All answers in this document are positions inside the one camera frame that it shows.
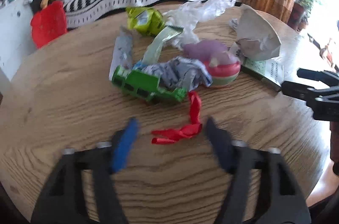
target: clear plastic bag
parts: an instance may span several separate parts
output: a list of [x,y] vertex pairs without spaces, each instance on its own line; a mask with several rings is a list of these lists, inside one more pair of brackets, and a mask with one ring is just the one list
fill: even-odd
[[201,2],[186,2],[176,10],[170,10],[163,14],[167,18],[166,25],[184,28],[181,35],[173,39],[170,44],[182,50],[182,46],[189,43],[198,43],[200,40],[193,30],[198,22],[214,20],[231,8],[233,3],[229,0],[208,0]]

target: wood grain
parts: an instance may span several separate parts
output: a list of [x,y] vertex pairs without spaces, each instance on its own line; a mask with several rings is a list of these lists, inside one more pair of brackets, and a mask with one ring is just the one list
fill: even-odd
[[[162,12],[177,7],[158,6]],[[282,40],[278,61],[285,66],[286,79],[304,82],[296,78],[299,67],[326,67],[316,47],[280,20],[261,14]],[[236,33],[227,24],[240,15],[239,8],[230,8],[214,21],[199,24],[195,32],[230,45]],[[218,167],[203,134],[175,145],[151,145],[151,130],[187,123],[189,103],[149,106],[123,96],[108,80],[115,38],[126,19],[121,13],[69,32],[31,55],[12,80],[0,107],[0,179],[27,219],[65,147],[93,148],[110,139],[132,116],[140,120],[141,130],[128,167],[115,175],[129,221],[209,224],[217,215],[231,177]],[[135,41],[135,61],[150,42],[150,38]],[[165,48],[160,61],[178,54]],[[227,88],[197,91],[203,101],[203,121],[213,116],[220,128],[253,148],[281,149],[305,196],[309,195],[329,152],[328,123],[314,121],[304,102],[277,94],[243,73]],[[259,175],[254,174],[248,217]],[[97,219],[91,178],[88,173],[84,177],[89,212]]]

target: purple toy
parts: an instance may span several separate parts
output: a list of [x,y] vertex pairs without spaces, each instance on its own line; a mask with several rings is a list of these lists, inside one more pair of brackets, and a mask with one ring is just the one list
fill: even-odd
[[228,51],[228,48],[219,40],[202,40],[197,44],[189,43],[183,46],[188,58],[197,59],[201,62],[209,62],[215,52]]

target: white cabinet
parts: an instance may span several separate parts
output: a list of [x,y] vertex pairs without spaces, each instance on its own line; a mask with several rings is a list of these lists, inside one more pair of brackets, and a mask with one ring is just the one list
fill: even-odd
[[36,50],[31,38],[33,13],[24,0],[0,9],[0,68],[12,80],[23,60]]

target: yellow snack bag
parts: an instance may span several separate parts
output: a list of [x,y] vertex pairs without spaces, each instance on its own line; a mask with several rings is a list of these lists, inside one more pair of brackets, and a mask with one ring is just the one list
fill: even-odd
[[144,36],[157,36],[165,28],[162,14],[150,7],[126,7],[128,29],[136,29]]

